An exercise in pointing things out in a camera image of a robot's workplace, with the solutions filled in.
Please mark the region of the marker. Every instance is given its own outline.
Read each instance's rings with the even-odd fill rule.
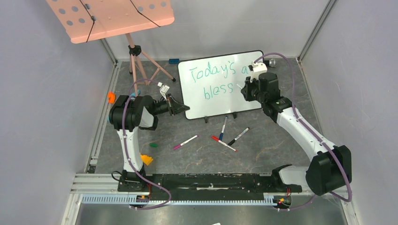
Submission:
[[[228,119],[228,116],[225,116],[224,125],[222,126],[220,137],[218,138],[221,141],[222,141],[222,136],[224,135],[224,130],[225,130],[225,125],[227,124],[227,119]]]
[[[239,139],[242,135],[244,135],[248,130],[249,130],[249,127],[246,128],[242,133],[240,133],[234,140],[230,141],[230,142],[228,143],[228,145],[231,146],[233,143],[235,143],[235,141],[236,141],[237,139]]]
[[[225,146],[227,146],[228,148],[230,148],[230,149],[232,149],[232,150],[234,150],[234,151],[237,151],[236,149],[232,148],[231,146],[227,145],[226,143],[220,141],[220,139],[218,139],[216,136],[212,136],[212,138],[213,138],[214,140],[218,141],[219,143],[221,143],[222,145],[225,145]]]
[[[178,149],[179,147],[181,147],[181,146],[187,144],[188,142],[190,142],[191,140],[195,139],[195,138],[198,137],[198,136],[199,136],[199,135],[195,135],[195,136],[191,137],[190,139],[186,140],[185,142],[183,142],[183,143],[181,143],[181,144],[179,144],[179,145],[174,146],[173,150],[176,150],[176,149]]]

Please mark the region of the red marker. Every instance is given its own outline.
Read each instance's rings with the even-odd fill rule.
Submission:
[[[219,143],[221,143],[222,145],[227,146],[228,148],[230,148],[230,149],[232,149],[232,150],[234,150],[234,151],[237,151],[236,149],[232,148],[231,146],[227,145],[226,143],[220,141],[220,139],[218,139],[216,136],[212,136],[212,138],[213,138],[214,140],[218,141]]]

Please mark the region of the yellow block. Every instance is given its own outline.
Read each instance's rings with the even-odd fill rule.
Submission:
[[[153,161],[153,158],[147,155],[141,155],[141,159],[145,163],[145,165],[149,165]]]

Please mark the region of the whiteboard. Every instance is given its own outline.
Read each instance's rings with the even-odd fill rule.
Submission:
[[[240,88],[250,76],[249,65],[262,51],[182,61],[178,64],[181,92],[189,120],[259,109],[257,101],[246,102]]]

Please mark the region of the whiteboard frame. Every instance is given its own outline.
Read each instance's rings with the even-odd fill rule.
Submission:
[[[180,90],[181,90],[181,98],[183,99],[183,104],[185,104],[185,102],[184,102],[184,95],[183,95],[183,88],[182,88],[182,86],[181,86],[180,71],[178,70],[178,65],[180,65],[180,63],[182,63],[182,62],[188,62],[188,61],[193,61],[193,60],[203,60],[203,59],[209,59],[209,58],[215,58],[215,57],[221,57],[221,56],[227,56],[227,55],[237,55],[237,54],[253,53],[253,52],[261,52],[261,55],[264,55],[264,52],[263,52],[262,50],[259,49],[259,50],[252,50],[252,51],[246,51],[246,52],[238,52],[238,53],[236,52],[236,53],[230,53],[230,54],[224,54],[224,55],[215,55],[215,56],[210,56],[210,57],[203,57],[203,58],[197,58],[197,59],[179,61],[179,63],[177,64],[177,72],[178,72],[178,78],[180,79]],[[261,106],[260,106],[259,108],[256,108],[256,109],[248,109],[248,110],[243,110],[243,111],[239,111],[239,112],[236,112],[236,113],[246,112],[246,111],[250,111],[250,110],[257,110],[257,109],[261,109]],[[205,116],[205,117],[209,118],[209,117],[220,116],[220,115],[228,115],[228,114],[233,114],[233,113],[234,113],[234,112],[222,113],[222,114],[217,114],[217,115],[212,115],[212,116]],[[184,117],[185,117],[187,120],[197,120],[197,119],[205,118],[205,117],[198,117],[198,118],[194,118],[194,119],[188,119],[188,118],[186,117],[186,111],[184,112]]]

